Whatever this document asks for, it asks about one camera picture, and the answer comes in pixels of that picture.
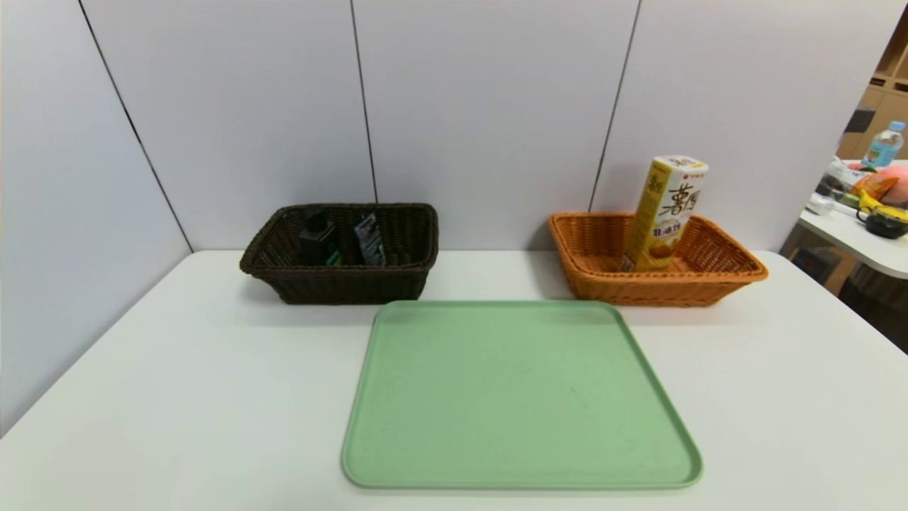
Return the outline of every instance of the green tray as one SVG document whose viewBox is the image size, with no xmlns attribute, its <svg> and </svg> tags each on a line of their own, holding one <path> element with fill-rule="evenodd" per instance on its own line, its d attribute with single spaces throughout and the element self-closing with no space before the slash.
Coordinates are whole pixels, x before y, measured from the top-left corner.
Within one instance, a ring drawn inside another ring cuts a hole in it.
<svg viewBox="0 0 908 511">
<path fill-rule="evenodd" d="M 394 302 L 341 455 L 383 488 L 677 488 L 703 463 L 617 310 Z"/>
</svg>

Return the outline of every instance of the white desk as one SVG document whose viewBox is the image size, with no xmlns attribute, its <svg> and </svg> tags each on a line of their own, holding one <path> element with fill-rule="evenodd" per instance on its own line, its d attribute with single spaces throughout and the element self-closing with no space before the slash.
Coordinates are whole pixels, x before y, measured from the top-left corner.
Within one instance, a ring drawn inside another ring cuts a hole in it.
<svg viewBox="0 0 908 511">
<path fill-rule="evenodd" d="M 3 511 L 901 508 L 908 357 L 781 256 L 702 309 L 623 307 L 706 471 L 666 492 L 364 490 L 340 450 L 376 306 L 285 306 L 202 252 L 0 440 Z M 566 298 L 552 253 L 444 252 L 425 299 Z"/>
<path fill-rule="evenodd" d="M 840 211 L 816 215 L 804 210 L 798 224 L 840 246 L 855 259 L 896 278 L 908 279 L 908 236 L 886 239 L 868 233 L 864 224 Z"/>
</svg>

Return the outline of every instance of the plastic bottle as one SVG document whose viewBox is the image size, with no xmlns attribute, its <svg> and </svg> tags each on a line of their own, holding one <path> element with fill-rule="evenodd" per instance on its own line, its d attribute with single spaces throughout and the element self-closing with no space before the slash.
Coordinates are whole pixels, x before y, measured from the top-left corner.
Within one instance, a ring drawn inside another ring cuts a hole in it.
<svg viewBox="0 0 908 511">
<path fill-rule="evenodd" d="M 867 154 L 861 160 L 862 165 L 873 168 L 889 166 L 895 156 L 899 154 L 899 149 L 905 143 L 902 137 L 902 130 L 905 129 L 905 123 L 901 121 L 892 121 L 889 123 L 889 129 L 877 134 L 867 149 Z"/>
<path fill-rule="evenodd" d="M 309 205 L 303 209 L 302 219 L 306 228 L 297 238 L 302 263 L 306 266 L 340 266 L 342 262 L 338 250 L 338 234 L 325 209 Z"/>
</svg>

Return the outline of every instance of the basket rim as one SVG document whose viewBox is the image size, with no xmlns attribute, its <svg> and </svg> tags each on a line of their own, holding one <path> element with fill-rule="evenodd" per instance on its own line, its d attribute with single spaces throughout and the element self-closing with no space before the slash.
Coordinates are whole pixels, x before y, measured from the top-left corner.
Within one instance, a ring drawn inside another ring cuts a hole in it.
<svg viewBox="0 0 908 511">
<path fill-rule="evenodd" d="M 425 259 L 415 263 L 407 263 L 400 266 L 366 266 L 366 265 L 342 265 L 342 266 L 272 266 L 272 265 L 255 265 L 253 263 L 255 255 L 262 249 L 262 245 L 271 231 L 277 225 L 278 221 L 288 212 L 296 209 L 303 209 L 310 205 L 319 205 L 322 207 L 331 207 L 335 209 L 423 209 L 429 213 L 429 254 Z M 311 203 L 300 205 L 286 205 L 275 211 L 268 222 L 259 229 L 252 241 L 246 247 L 240 258 L 240 269 L 243 273 L 251 276 L 302 276 L 317 274 L 350 274 L 369 273 L 372 276 L 379 274 L 406 275 L 419 272 L 429 271 L 434 265 L 439 255 L 439 215 L 435 208 L 424 203 Z"/>
<path fill-rule="evenodd" d="M 757 269 L 743 272 L 594 272 L 580 266 L 574 255 L 567 249 L 567 241 L 564 238 L 561 227 L 558 226 L 558 220 L 562 218 L 571 218 L 577 216 L 624 216 L 632 217 L 633 213 L 607 213 L 607 212 L 568 212 L 557 213 L 548 218 L 549 230 L 555 238 L 555 244 L 558 246 L 558 252 L 561 254 L 563 264 L 570 266 L 571 271 L 577 275 L 593 277 L 598 281 L 608 281 L 610 284 L 623 283 L 640 283 L 655 282 L 660 284 L 750 284 L 759 282 L 769 277 L 769 270 L 760 262 L 749 250 L 744 248 L 732 236 L 722 230 L 716 223 L 700 215 L 692 215 L 691 220 L 702 222 L 707 228 L 719 235 L 724 242 L 728 243 L 734 249 L 744 254 L 747 259 L 756 265 Z"/>
</svg>

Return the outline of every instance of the yellow juice carton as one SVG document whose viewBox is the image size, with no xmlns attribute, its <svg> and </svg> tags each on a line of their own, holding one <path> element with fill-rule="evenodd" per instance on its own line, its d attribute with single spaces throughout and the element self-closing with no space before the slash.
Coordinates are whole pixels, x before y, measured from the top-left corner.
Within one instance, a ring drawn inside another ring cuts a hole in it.
<svg viewBox="0 0 908 511">
<path fill-rule="evenodd" d="M 709 165 L 689 156 L 653 158 L 618 271 L 668 267 L 708 170 Z"/>
</svg>

